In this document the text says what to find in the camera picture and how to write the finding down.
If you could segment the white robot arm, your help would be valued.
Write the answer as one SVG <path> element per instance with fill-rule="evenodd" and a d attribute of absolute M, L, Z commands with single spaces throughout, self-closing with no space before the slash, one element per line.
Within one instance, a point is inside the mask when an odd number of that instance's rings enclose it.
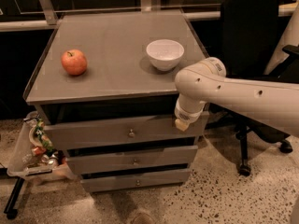
<path fill-rule="evenodd" d="M 181 69 L 175 77 L 179 92 L 176 127 L 182 131 L 196 122 L 205 104 L 212 103 L 281 132 L 299 136 L 299 85 L 287 81 L 228 78 L 226 69 L 242 68 L 255 74 L 262 66 L 267 31 L 276 16 L 255 12 L 221 13 L 224 59 L 206 58 Z"/>

